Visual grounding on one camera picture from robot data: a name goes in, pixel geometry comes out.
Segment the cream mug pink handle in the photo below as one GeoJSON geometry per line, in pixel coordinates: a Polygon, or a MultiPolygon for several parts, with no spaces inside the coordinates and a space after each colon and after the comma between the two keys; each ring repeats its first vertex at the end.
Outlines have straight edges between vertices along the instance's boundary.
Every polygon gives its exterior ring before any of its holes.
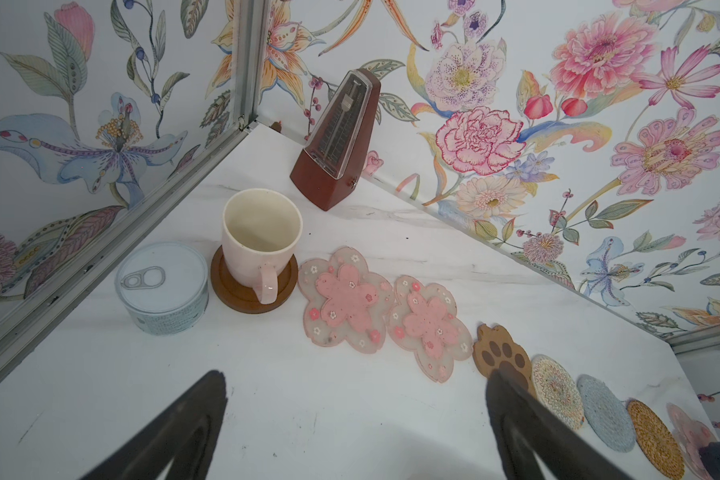
{"type": "Polygon", "coordinates": [[[222,250],[231,276],[262,305],[278,295],[278,276],[294,255],[303,218],[285,195],[269,189],[237,192],[222,213],[222,250]]]}

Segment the brown round cork coaster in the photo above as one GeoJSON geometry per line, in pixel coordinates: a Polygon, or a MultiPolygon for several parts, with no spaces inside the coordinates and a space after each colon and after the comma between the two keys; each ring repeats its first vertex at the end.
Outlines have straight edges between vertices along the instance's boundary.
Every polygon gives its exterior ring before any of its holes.
{"type": "Polygon", "coordinates": [[[298,263],[292,255],[286,268],[278,275],[278,292],[274,303],[261,304],[251,287],[235,280],[224,261],[221,246],[216,250],[210,264],[210,283],[220,301],[227,307],[244,314],[263,314],[283,305],[291,296],[298,281],[298,263]]]}

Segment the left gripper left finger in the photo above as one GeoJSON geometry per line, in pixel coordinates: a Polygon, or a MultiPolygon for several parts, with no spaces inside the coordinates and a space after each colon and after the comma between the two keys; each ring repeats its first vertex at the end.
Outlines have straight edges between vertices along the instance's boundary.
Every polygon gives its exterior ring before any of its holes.
{"type": "Polygon", "coordinates": [[[225,376],[211,370],[86,479],[204,479],[228,403],[225,376]]]}

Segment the small tin can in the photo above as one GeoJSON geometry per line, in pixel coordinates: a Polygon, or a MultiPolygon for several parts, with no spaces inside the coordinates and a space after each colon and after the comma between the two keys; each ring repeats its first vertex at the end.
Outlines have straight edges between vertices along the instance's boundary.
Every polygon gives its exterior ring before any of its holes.
{"type": "Polygon", "coordinates": [[[114,285],[133,323],[154,336],[192,328],[208,301],[209,268],[194,248],[158,242],[134,250],[117,269],[114,285]]]}

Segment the white multicolour zigzag coaster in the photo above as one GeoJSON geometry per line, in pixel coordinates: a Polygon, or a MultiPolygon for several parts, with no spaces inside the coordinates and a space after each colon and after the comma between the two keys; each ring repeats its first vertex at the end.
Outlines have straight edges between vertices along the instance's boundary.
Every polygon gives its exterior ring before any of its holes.
{"type": "Polygon", "coordinates": [[[537,355],[532,359],[532,381],[537,400],[571,430],[585,423],[583,402],[571,375],[554,359],[537,355]]]}

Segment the woven rattan round coaster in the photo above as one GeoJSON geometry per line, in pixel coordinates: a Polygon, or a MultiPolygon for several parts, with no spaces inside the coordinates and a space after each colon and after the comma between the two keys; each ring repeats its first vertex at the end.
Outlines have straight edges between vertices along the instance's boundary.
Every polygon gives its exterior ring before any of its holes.
{"type": "Polygon", "coordinates": [[[680,480],[685,464],[678,442],[658,415],[639,400],[627,403],[636,441],[648,461],[666,478],[680,480]]]}

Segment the grey-blue woven round coaster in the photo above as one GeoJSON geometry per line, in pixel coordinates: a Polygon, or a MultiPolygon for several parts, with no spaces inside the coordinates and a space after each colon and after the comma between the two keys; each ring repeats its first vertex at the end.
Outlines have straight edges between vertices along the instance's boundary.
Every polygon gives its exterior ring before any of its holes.
{"type": "Polygon", "coordinates": [[[581,375],[576,386],[586,421],[610,449],[628,453],[636,445],[636,431],[625,404],[601,380],[581,375]]]}

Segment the pink flower coaster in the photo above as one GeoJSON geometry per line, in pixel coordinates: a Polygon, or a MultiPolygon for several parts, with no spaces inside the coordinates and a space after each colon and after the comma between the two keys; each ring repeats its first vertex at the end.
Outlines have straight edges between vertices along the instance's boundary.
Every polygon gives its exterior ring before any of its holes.
{"type": "Polygon", "coordinates": [[[421,371],[444,383],[457,361],[472,356],[474,340],[457,316],[452,293],[438,283],[424,284],[402,275],[394,283],[394,303],[385,314],[388,334],[414,354],[421,371]]]}
{"type": "Polygon", "coordinates": [[[393,287],[369,269],[358,250],[345,246],[327,260],[304,262],[297,285],[307,300],[303,326],[313,344],[334,347],[346,342],[363,354],[383,347],[384,314],[394,303],[393,287]]]}
{"type": "Polygon", "coordinates": [[[678,442],[685,465],[699,479],[711,480],[700,450],[716,442],[715,435],[704,423],[690,418],[673,403],[667,404],[667,412],[673,424],[672,435],[678,442]]]}

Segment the brown paw print coaster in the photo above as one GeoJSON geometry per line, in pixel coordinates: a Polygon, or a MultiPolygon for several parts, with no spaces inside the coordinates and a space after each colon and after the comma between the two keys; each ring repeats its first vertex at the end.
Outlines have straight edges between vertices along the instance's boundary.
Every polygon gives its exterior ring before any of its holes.
{"type": "Polygon", "coordinates": [[[508,376],[533,398],[536,390],[532,380],[532,362],[526,351],[514,342],[501,326],[481,324],[473,345],[473,360],[478,372],[489,379],[494,372],[508,376]]]}

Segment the brown wooden metronome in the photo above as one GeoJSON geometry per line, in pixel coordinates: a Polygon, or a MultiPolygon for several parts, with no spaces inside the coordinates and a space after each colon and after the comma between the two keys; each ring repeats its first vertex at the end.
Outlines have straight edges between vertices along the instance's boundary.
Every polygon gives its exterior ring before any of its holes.
{"type": "Polygon", "coordinates": [[[290,179],[323,211],[347,198],[362,176],[380,93],[369,70],[349,71],[300,152],[290,179]]]}

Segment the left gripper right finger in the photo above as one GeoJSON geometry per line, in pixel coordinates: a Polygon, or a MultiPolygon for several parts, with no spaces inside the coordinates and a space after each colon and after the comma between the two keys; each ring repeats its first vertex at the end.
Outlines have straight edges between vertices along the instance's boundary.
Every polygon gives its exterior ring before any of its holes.
{"type": "Polygon", "coordinates": [[[628,477],[504,373],[488,378],[485,400],[508,479],[542,479],[540,463],[557,479],[628,477]]]}

